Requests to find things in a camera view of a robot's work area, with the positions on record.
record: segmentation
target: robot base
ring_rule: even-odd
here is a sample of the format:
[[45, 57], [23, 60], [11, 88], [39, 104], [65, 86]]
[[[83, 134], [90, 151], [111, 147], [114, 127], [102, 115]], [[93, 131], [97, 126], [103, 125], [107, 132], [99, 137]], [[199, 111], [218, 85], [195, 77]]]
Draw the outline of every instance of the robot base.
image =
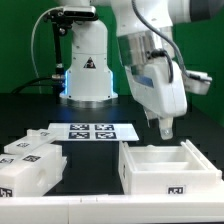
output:
[[102, 101], [80, 101], [80, 100], [72, 100], [66, 98], [60, 98], [60, 103], [68, 106], [73, 106], [77, 108], [84, 108], [84, 109], [96, 109], [96, 108], [103, 108], [108, 107], [116, 104], [118, 98], [110, 98], [107, 100]]

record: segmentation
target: cable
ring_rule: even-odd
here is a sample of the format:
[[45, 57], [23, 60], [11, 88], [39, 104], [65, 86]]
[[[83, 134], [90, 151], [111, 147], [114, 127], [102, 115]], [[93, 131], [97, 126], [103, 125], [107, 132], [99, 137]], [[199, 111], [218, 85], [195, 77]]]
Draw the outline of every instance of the cable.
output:
[[169, 65], [169, 83], [173, 82], [174, 78], [174, 72], [173, 72], [173, 62], [171, 57], [169, 56], [168, 52], [164, 49], [155, 49], [151, 52], [150, 56], [152, 58], [158, 58], [158, 57], [166, 57], [168, 65]]
[[44, 81], [44, 80], [52, 80], [52, 78], [51, 77], [42, 77], [42, 78], [33, 79], [33, 80], [25, 83], [24, 85], [15, 88], [11, 93], [12, 94], [17, 94], [20, 91], [22, 91], [24, 88], [29, 87], [29, 86], [32, 86], [32, 84], [37, 83], [37, 82], [40, 82], [40, 81]]
[[55, 8], [51, 8], [47, 11], [45, 11], [36, 21], [34, 27], [33, 27], [33, 31], [32, 31], [32, 35], [31, 35], [31, 58], [32, 58], [32, 64], [33, 64], [33, 69], [36, 75], [36, 78], [39, 78], [39, 74], [38, 74], [38, 70], [37, 70], [37, 66], [36, 66], [36, 62], [35, 62], [35, 58], [34, 58], [34, 40], [35, 40], [35, 34], [36, 34], [36, 29], [41, 21], [41, 19], [49, 12], [53, 11], [53, 10], [60, 10], [63, 9], [63, 7], [55, 7]]
[[182, 57], [182, 55], [181, 55], [181, 52], [180, 52], [180, 50], [179, 50], [179, 48], [178, 48], [178, 46], [172, 41], [172, 40], [170, 40], [166, 35], [164, 35], [162, 32], [160, 32], [159, 30], [157, 30], [155, 27], [153, 27], [151, 24], [149, 24], [146, 20], [145, 20], [145, 18], [140, 14], [140, 12], [138, 11], [138, 9], [137, 9], [137, 6], [136, 6], [136, 0], [131, 0], [131, 3], [132, 3], [132, 8], [133, 8], [133, 10], [134, 10], [134, 12], [135, 12], [135, 15], [138, 17], [138, 19], [147, 27], [147, 28], [149, 28], [151, 31], [153, 31], [154, 33], [156, 33], [158, 36], [160, 36], [162, 39], [164, 39], [167, 43], [169, 43], [172, 47], [173, 47], [173, 49], [174, 49], [174, 51], [175, 51], [175, 53], [176, 53], [176, 55], [177, 55], [177, 59], [178, 59], [178, 62], [179, 62], [179, 67], [180, 67], [180, 70], [182, 71], [182, 73], [185, 75], [185, 76], [187, 76], [188, 78], [195, 78], [195, 79], [197, 79], [197, 80], [199, 80], [199, 81], [207, 81], [207, 82], [211, 82], [212, 81], [212, 79], [211, 78], [202, 78], [202, 77], [200, 77], [200, 76], [195, 76], [195, 75], [193, 75], [193, 74], [189, 74], [188, 72], [187, 72], [187, 70], [186, 70], [186, 67], [185, 67], [185, 65], [184, 65], [184, 60], [183, 60], [183, 57]]

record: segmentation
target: label on box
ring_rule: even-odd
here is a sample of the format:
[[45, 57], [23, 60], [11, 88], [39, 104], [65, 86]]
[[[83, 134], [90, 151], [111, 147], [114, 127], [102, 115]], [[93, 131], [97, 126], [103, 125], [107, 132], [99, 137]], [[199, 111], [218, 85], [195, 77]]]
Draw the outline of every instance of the label on box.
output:
[[167, 186], [167, 194], [185, 194], [186, 186]]

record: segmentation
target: black cable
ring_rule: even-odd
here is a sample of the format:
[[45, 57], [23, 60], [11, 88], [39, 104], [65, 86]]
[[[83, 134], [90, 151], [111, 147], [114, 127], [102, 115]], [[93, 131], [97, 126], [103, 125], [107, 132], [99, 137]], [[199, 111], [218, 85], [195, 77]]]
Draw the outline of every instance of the black cable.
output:
[[22, 86], [19, 86], [19, 87], [15, 88], [11, 93], [12, 94], [17, 94], [20, 91], [22, 91], [24, 88], [29, 87], [34, 83], [37, 83], [37, 82], [40, 82], [40, 81], [45, 81], [45, 80], [52, 80], [52, 78], [51, 77], [41, 77], [41, 78], [33, 79], [33, 80], [23, 84]]
[[169, 83], [173, 82], [173, 77], [174, 77], [174, 72], [173, 72], [173, 62], [167, 51], [164, 52], [164, 56], [167, 59], [168, 65], [169, 65], [169, 70], [170, 70], [170, 76], [169, 76]]
[[168, 65], [169, 65], [169, 83], [173, 82], [174, 72], [173, 72], [173, 62], [171, 57], [169, 56], [168, 52], [164, 49], [155, 49], [151, 52], [150, 56], [152, 58], [158, 58], [158, 57], [166, 57]]

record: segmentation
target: warning label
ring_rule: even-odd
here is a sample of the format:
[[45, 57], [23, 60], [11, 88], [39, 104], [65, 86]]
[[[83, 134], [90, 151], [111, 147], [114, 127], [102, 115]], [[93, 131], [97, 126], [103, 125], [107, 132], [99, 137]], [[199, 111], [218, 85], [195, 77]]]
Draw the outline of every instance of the warning label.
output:
[[95, 64], [93, 62], [93, 59], [91, 57], [86, 62], [84, 68], [96, 69], [96, 66], [95, 66]]

